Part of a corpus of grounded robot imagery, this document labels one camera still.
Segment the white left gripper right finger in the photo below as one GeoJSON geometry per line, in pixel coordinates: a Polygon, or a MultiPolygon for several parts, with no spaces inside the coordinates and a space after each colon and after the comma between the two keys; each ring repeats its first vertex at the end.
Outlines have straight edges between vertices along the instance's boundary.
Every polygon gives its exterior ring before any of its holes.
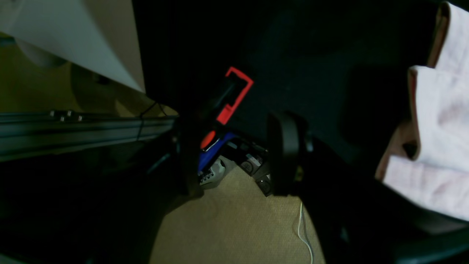
{"type": "Polygon", "coordinates": [[[299,197],[328,264],[467,264],[468,222],[424,209],[345,163],[294,113],[267,118],[272,192],[299,197]]]}

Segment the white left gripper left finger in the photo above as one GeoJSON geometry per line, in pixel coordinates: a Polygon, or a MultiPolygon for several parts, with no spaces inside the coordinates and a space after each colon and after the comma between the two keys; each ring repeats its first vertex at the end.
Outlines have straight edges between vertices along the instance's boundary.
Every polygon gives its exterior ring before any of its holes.
{"type": "Polygon", "coordinates": [[[178,117],[151,142],[1,163],[1,257],[26,264],[147,264],[165,214],[199,197],[201,133],[178,117]]]}

